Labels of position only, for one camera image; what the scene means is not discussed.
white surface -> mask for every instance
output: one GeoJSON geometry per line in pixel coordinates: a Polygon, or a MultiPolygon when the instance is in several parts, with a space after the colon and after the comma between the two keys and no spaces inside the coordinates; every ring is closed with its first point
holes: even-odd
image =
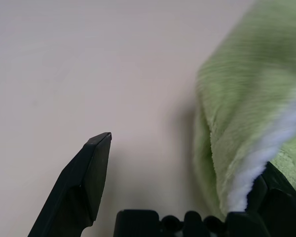
{"type": "Polygon", "coordinates": [[[194,78],[251,0],[0,0],[0,237],[29,233],[88,138],[113,140],[98,220],[198,204],[194,78]]]}

